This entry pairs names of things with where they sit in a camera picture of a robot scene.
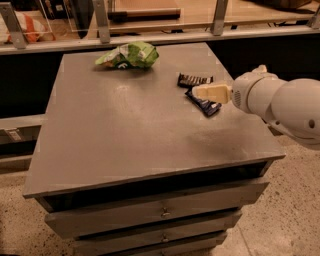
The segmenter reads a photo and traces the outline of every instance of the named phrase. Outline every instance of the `gray drawer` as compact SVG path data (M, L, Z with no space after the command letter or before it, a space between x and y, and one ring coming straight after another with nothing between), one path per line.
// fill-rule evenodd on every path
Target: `gray drawer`
M178 241L147 246L139 249L119 253L105 254L112 256L171 256L191 252L204 248L213 248L223 243L227 234L225 232L209 233L201 236L180 239Z
M156 224L152 227L134 228L75 243L75 252L81 255L102 255L137 247L168 243L186 237L226 230L234 227L241 216L240 211L210 213L178 221Z
M48 214L46 223L62 238L79 237L145 223L254 203L263 178L169 192Z

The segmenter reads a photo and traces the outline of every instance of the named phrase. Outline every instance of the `terrazzo floor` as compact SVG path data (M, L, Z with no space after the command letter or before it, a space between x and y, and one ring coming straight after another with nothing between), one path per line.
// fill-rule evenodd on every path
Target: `terrazzo floor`
M266 173L270 185L257 203L242 208L222 245L184 256L320 255L320 151L277 139L287 156ZM14 168L0 169L0 255L72 255L73 242L53 233L40 205L22 197L26 171Z

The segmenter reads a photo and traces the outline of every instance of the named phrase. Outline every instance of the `green snack bag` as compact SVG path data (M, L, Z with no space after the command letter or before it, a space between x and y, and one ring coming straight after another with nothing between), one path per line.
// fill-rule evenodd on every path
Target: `green snack bag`
M159 54L153 45L145 42L134 42L108 51L97 59L95 64L123 69L149 68L158 57Z

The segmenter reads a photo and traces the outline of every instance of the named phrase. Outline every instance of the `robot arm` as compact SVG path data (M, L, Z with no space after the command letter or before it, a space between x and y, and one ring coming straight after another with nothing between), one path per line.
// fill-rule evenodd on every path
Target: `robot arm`
M320 150L320 81L288 82L260 66L238 77L231 90L226 86L222 88L221 84L200 86L193 92L196 97L221 103L231 99L235 107L260 116L299 144Z

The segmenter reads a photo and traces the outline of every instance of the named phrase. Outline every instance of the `cabinet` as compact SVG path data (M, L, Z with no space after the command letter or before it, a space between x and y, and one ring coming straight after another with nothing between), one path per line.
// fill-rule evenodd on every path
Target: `cabinet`
M232 78L206 44L157 48L148 70L63 57L24 196L74 238L78 255L174 255L223 242L268 185L282 148L263 121L231 104L206 118L179 72Z

